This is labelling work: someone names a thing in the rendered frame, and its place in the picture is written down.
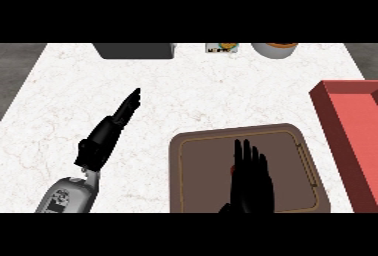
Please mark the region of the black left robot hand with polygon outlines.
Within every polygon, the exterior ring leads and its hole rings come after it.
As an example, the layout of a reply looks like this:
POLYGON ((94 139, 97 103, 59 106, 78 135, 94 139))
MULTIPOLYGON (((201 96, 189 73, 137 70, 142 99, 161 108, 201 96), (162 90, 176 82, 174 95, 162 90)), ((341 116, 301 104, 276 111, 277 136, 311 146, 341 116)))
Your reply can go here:
POLYGON ((140 89, 122 101, 112 116, 106 116, 90 135, 78 143, 78 156, 74 164, 90 171, 99 171, 109 159, 121 131, 140 106, 140 89))

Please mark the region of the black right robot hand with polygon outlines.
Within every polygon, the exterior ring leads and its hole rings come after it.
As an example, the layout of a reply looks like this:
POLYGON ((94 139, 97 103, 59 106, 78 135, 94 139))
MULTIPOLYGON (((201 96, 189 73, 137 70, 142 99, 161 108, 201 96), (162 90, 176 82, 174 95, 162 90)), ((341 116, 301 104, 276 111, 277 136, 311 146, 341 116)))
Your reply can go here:
POLYGON ((248 140, 235 140, 235 172, 230 182, 230 202, 220 213, 275 212, 273 182, 269 175, 266 155, 258 152, 248 140))

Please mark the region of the brown tray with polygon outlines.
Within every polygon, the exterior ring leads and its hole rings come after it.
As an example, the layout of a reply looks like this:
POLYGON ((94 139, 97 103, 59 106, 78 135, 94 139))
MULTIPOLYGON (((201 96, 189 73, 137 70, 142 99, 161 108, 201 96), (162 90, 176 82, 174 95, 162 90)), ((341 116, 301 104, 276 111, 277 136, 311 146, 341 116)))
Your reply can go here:
POLYGON ((170 142, 170 211, 210 213, 230 195, 235 145, 266 155, 279 213, 328 213, 331 203, 298 128, 273 124, 181 133, 170 142))

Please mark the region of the red cardboard box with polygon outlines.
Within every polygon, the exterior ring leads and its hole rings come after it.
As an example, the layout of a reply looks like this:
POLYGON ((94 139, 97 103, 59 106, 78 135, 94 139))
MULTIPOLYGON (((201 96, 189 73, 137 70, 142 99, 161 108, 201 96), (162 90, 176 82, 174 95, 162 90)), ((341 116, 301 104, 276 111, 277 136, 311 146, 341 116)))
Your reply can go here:
POLYGON ((353 211, 378 213, 378 80, 322 80, 310 98, 353 211))

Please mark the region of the small printed box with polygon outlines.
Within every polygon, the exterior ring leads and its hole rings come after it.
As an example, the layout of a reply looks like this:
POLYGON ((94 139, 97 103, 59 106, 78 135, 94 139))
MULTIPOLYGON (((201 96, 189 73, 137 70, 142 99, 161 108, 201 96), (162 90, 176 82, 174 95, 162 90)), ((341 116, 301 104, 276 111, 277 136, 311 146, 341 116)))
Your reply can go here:
POLYGON ((207 53, 236 53, 238 43, 207 43, 205 52, 207 53))

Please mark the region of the dark grey appliance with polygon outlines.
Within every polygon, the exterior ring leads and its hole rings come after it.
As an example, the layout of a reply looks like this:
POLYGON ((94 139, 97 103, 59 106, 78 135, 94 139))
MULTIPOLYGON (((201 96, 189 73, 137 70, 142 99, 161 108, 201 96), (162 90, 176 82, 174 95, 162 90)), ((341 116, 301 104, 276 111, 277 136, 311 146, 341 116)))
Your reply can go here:
POLYGON ((171 59, 174 43, 94 43, 103 59, 171 59))

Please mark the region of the grey pot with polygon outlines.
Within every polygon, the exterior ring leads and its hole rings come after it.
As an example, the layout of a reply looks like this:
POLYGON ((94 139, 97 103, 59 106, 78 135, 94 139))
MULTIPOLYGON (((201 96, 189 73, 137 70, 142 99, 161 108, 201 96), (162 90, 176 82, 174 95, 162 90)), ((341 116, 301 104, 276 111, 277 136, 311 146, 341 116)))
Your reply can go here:
POLYGON ((286 58, 298 44, 297 43, 252 43, 254 50, 270 59, 283 59, 286 58))

